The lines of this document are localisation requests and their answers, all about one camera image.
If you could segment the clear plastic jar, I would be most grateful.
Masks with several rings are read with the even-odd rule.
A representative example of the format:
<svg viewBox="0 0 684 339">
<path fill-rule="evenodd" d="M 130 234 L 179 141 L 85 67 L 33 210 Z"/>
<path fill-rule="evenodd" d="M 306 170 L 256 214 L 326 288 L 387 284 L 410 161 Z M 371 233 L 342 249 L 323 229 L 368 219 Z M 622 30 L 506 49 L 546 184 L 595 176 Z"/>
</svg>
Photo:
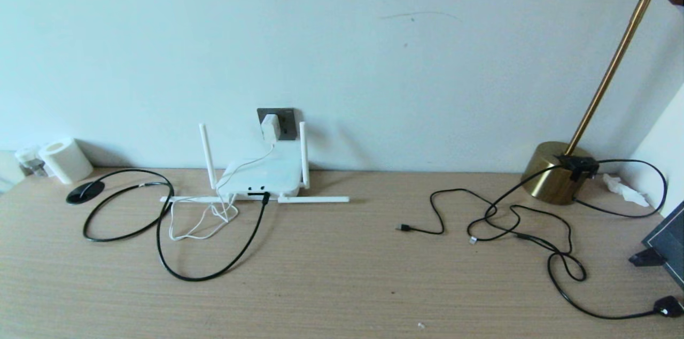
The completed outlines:
<svg viewBox="0 0 684 339">
<path fill-rule="evenodd" d="M 15 159 L 20 166 L 36 176 L 49 176 L 45 170 L 45 161 L 39 156 L 39 147 L 31 146 L 17 150 Z"/>
</svg>

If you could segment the black round desk grommet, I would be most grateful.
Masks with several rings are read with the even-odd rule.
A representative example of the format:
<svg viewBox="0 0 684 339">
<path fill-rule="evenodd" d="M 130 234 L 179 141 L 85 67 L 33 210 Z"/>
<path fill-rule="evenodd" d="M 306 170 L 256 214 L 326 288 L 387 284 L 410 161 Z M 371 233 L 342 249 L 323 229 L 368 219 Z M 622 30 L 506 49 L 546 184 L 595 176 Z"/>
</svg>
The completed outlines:
<svg viewBox="0 0 684 339">
<path fill-rule="evenodd" d="M 90 181 L 71 190 L 66 196 L 66 203 L 71 205 L 78 205 L 93 200 L 98 197 L 105 189 L 105 183 L 102 181 Z"/>
</svg>

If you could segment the crumpled white tissue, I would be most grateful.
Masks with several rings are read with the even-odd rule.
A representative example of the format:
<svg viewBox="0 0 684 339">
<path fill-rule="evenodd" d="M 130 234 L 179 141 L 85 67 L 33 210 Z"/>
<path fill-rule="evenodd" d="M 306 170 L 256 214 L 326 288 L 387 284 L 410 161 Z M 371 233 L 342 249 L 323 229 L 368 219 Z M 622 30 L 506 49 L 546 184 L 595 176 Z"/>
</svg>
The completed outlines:
<svg viewBox="0 0 684 339">
<path fill-rule="evenodd" d="M 645 196 L 642 193 L 623 184 L 622 179 L 618 176 L 603 174 L 602 181 L 605 183 L 606 187 L 610 192 L 620 195 L 623 198 L 623 200 L 635 203 L 642 207 L 649 206 L 647 198 L 645 198 Z"/>
</svg>

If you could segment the white power adapter with cord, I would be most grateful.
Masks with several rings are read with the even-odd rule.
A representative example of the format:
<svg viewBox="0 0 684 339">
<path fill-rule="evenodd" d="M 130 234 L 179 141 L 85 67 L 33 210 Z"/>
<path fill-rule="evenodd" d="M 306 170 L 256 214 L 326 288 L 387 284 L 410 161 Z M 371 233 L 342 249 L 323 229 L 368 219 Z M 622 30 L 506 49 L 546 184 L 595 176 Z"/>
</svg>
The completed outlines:
<svg viewBox="0 0 684 339">
<path fill-rule="evenodd" d="M 198 220 L 197 224 L 189 229 L 187 232 L 184 234 L 176 234 L 174 230 L 174 207 L 175 205 L 173 204 L 171 206 L 171 210 L 169 212 L 171 216 L 171 222 L 169 223 L 169 228 L 168 228 L 168 237 L 171 239 L 171 241 L 178 242 L 178 241 L 184 241 L 184 240 L 193 240 L 193 241 L 205 241 L 206 239 L 209 239 L 210 237 L 214 236 L 217 234 L 223 227 L 228 225 L 230 222 L 232 222 L 233 219 L 238 217 L 240 210 L 239 208 L 235 205 L 238 195 L 237 193 L 222 193 L 221 190 L 222 188 L 226 187 L 228 183 L 232 180 L 233 176 L 237 175 L 239 171 L 242 170 L 242 168 L 251 166 L 256 164 L 257 162 L 260 162 L 272 153 L 272 151 L 275 149 L 275 144 L 278 142 L 279 137 L 281 136 L 281 126 L 280 126 L 280 120 L 278 119 L 278 116 L 275 114 L 268 114 L 266 117 L 264 117 L 263 120 L 260 122 L 260 129 L 261 129 L 261 134 L 263 136 L 263 139 L 267 144 L 269 144 L 270 148 L 267 151 L 266 154 L 261 156 L 260 158 L 255 158 L 251 159 L 249 161 L 246 161 L 242 164 L 239 164 L 238 166 L 235 166 L 231 171 L 227 170 L 227 175 L 224 175 L 222 178 L 217 179 L 216 178 L 216 172 L 213 166 L 213 158 L 212 158 L 212 152 L 210 149 L 210 144 L 208 141 L 208 133 L 207 133 L 207 127 L 204 123 L 200 123 L 199 125 L 200 129 L 200 136 L 202 137 L 202 142 L 203 142 L 203 148 L 205 152 L 205 162 L 207 163 L 207 168 L 208 168 L 208 179 L 210 183 L 210 188 L 215 191 L 215 194 L 218 198 L 216 201 L 208 201 L 207 207 L 203 210 L 202 215 L 200 216 L 200 219 Z M 218 222 L 215 225 L 215 228 L 213 231 L 209 232 L 208 234 L 205 234 L 203 236 L 198 236 L 196 232 L 198 231 L 199 227 L 202 227 L 202 224 L 205 221 L 205 218 L 208 215 L 208 212 L 212 214 L 213 217 L 216 217 L 220 219 L 220 222 Z"/>
</svg>

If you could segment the white paper roll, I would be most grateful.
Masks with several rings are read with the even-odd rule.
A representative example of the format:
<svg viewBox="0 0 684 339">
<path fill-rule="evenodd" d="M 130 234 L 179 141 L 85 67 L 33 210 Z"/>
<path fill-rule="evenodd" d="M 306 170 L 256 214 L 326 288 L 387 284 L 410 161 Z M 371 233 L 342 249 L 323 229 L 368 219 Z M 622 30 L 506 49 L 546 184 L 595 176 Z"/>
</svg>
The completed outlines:
<svg viewBox="0 0 684 339">
<path fill-rule="evenodd" d="M 81 181 L 95 170 L 76 139 L 72 137 L 46 144 L 37 153 L 63 184 Z"/>
</svg>

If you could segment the white router with antennas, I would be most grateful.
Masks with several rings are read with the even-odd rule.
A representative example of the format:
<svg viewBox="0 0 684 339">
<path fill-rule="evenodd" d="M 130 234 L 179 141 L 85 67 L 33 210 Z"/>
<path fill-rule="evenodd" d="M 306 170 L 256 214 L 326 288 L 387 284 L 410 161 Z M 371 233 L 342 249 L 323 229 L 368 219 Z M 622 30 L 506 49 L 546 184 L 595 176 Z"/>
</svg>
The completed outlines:
<svg viewBox="0 0 684 339">
<path fill-rule="evenodd" d="M 230 203 L 231 201 L 259 201 L 264 193 L 282 204 L 348 203 L 349 197 L 300 197 L 301 189 L 310 188 L 310 169 L 306 123 L 298 124 L 300 154 L 274 157 L 276 140 L 269 139 L 270 149 L 261 158 L 235 160 L 229 164 L 221 178 L 217 178 L 212 153 L 208 145 L 205 126 L 200 127 L 207 162 L 210 188 L 213 196 L 163 197 L 173 203 L 196 202 L 202 204 Z"/>
</svg>

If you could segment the black clip stand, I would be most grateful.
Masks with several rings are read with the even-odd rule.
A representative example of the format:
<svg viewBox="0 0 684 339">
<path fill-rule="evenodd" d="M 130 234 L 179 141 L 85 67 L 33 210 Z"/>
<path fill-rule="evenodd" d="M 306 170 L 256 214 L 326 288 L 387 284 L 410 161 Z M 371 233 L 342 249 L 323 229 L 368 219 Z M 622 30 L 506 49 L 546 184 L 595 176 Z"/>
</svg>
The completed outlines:
<svg viewBox="0 0 684 339">
<path fill-rule="evenodd" d="M 667 259 L 655 247 L 635 253 L 628 261 L 635 267 L 659 267 L 667 263 Z"/>
</svg>

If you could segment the dark teal printed box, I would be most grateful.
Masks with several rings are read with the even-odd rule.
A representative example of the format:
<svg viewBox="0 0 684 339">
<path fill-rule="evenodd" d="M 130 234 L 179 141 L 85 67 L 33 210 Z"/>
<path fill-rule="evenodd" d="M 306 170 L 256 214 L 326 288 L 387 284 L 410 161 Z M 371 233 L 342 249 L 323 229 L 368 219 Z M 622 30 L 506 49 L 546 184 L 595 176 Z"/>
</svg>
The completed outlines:
<svg viewBox="0 0 684 339">
<path fill-rule="evenodd" d="M 666 259 L 664 269 L 684 291 L 684 201 L 650 232 L 642 241 L 655 247 Z"/>
</svg>

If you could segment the grey wall socket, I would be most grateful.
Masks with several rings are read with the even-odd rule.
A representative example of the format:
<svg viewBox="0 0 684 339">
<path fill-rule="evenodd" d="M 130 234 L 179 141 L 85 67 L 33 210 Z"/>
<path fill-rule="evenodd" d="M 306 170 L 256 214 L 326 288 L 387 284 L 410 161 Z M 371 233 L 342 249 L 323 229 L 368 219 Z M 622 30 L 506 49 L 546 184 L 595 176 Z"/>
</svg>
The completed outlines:
<svg viewBox="0 0 684 339">
<path fill-rule="evenodd" d="M 268 115 L 275 115 L 278 120 L 280 133 L 278 140 L 296 140 L 298 137 L 298 123 L 293 108 L 259 108 L 256 110 L 261 124 Z"/>
</svg>

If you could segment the brass desk lamp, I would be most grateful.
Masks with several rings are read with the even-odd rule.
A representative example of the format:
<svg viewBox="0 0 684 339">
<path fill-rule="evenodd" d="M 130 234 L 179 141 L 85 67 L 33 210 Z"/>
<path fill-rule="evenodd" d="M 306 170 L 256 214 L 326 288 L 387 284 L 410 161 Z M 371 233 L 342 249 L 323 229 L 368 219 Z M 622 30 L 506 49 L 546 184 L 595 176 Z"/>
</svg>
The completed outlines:
<svg viewBox="0 0 684 339">
<path fill-rule="evenodd" d="M 596 115 L 601 100 L 622 64 L 651 1 L 638 0 L 636 3 L 617 49 L 572 139 L 568 143 L 543 142 L 538 144 L 533 152 L 520 181 L 522 188 L 532 197 L 549 204 L 570 205 L 576 201 L 575 196 L 584 183 L 598 172 L 601 164 L 591 154 L 581 149 L 579 142 Z M 674 6 L 684 7 L 684 0 L 667 1 Z"/>
</svg>

